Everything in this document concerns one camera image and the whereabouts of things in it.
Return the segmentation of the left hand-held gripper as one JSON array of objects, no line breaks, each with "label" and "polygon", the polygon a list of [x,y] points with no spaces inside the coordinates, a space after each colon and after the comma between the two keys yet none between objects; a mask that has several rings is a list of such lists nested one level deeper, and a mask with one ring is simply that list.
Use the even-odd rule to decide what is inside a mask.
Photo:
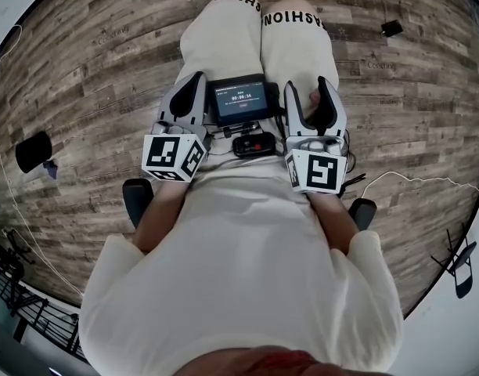
[{"label": "left hand-held gripper", "polygon": [[160,181],[192,181],[212,140],[201,125],[206,105],[207,77],[203,71],[185,76],[165,94],[159,121],[144,137],[143,171]]}]

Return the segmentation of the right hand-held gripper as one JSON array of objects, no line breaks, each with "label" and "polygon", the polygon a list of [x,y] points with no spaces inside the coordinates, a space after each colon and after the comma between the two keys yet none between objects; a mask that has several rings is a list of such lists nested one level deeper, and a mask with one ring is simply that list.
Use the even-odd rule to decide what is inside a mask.
[{"label": "right hand-held gripper", "polygon": [[[300,98],[292,81],[284,88],[286,123],[285,162],[291,186],[296,192],[339,193],[347,171],[348,159],[343,136],[346,111],[337,90],[318,76],[317,101],[304,119]],[[314,128],[319,136],[314,135]]]}]

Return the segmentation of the person's left forearm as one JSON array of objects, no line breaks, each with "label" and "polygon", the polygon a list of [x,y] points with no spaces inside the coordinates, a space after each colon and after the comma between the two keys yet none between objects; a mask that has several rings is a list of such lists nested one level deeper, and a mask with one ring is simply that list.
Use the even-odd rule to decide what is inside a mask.
[{"label": "person's left forearm", "polygon": [[148,255],[173,229],[189,189],[188,183],[162,182],[136,227],[132,243]]}]

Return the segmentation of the person's right forearm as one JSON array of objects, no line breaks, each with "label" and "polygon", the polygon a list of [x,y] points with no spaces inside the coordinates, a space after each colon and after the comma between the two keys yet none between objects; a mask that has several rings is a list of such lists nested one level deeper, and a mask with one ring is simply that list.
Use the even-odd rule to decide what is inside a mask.
[{"label": "person's right forearm", "polygon": [[317,193],[308,193],[307,198],[319,219],[330,249],[337,249],[347,255],[358,227],[340,198],[335,194]]}]

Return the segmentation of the small black monitor screen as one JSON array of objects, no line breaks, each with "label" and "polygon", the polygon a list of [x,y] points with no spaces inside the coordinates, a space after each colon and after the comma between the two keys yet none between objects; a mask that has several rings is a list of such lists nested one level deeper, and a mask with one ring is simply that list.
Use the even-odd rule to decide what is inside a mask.
[{"label": "small black monitor screen", "polygon": [[279,108],[279,87],[264,74],[207,83],[213,123],[219,128],[269,119]]}]

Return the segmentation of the person's right leg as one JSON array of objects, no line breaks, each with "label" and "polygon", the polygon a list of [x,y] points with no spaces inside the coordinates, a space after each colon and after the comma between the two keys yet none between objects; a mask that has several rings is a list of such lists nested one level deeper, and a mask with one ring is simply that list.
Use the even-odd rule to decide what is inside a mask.
[{"label": "person's right leg", "polygon": [[306,0],[279,0],[271,4],[266,10],[267,13],[281,11],[302,11],[304,13],[315,13],[314,7]]}]

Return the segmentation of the small black box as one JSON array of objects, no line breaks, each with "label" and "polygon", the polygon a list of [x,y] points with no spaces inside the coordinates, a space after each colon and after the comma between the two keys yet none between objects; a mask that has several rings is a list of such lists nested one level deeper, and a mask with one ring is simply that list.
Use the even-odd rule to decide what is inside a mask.
[{"label": "small black box", "polygon": [[381,25],[381,35],[385,38],[393,37],[403,32],[403,27],[398,20],[392,20]]}]

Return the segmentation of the black round bin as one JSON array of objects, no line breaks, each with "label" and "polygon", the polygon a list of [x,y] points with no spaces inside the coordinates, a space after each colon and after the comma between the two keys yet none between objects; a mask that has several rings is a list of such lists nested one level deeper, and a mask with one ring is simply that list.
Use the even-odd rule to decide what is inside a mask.
[{"label": "black round bin", "polygon": [[20,170],[29,173],[52,156],[52,142],[44,131],[40,131],[18,143],[15,155]]}]

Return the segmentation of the beige t-shirt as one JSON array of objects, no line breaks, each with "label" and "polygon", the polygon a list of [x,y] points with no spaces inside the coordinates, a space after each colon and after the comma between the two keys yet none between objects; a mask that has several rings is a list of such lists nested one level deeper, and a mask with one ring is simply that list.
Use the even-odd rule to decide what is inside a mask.
[{"label": "beige t-shirt", "polygon": [[132,239],[107,237],[81,305],[82,351],[101,376],[175,376],[208,353],[263,346],[389,376],[403,315],[378,234],[330,249],[280,160],[206,174],[153,251]]}]

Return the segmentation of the black folding chair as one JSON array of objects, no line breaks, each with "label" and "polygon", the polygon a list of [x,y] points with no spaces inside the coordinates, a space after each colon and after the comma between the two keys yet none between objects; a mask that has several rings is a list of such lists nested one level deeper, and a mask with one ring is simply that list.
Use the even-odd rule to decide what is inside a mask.
[{"label": "black folding chair", "polygon": [[449,230],[446,230],[448,238],[448,252],[450,256],[444,260],[437,260],[434,256],[430,258],[437,263],[446,273],[453,277],[456,297],[458,299],[465,298],[473,287],[473,267],[471,263],[471,255],[477,247],[477,242],[469,243],[466,227],[464,223],[462,227],[463,245],[461,250],[457,251],[452,245],[452,238]]}]

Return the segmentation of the black metal rack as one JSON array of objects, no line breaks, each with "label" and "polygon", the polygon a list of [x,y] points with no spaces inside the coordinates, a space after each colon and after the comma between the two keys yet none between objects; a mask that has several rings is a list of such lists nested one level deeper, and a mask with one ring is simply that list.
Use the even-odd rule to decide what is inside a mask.
[{"label": "black metal rack", "polygon": [[31,248],[16,243],[15,230],[4,232],[8,246],[0,244],[0,299],[11,317],[18,317],[47,341],[85,362],[79,341],[79,308],[47,295],[24,282],[25,269],[35,264]]}]

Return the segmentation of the black recorder with red button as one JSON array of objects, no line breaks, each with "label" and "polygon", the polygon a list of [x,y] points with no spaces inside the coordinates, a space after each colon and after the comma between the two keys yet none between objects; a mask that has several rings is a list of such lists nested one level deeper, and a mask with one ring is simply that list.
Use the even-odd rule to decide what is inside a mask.
[{"label": "black recorder with red button", "polygon": [[270,132],[240,136],[232,141],[232,150],[241,159],[271,156],[276,152],[276,138]]}]

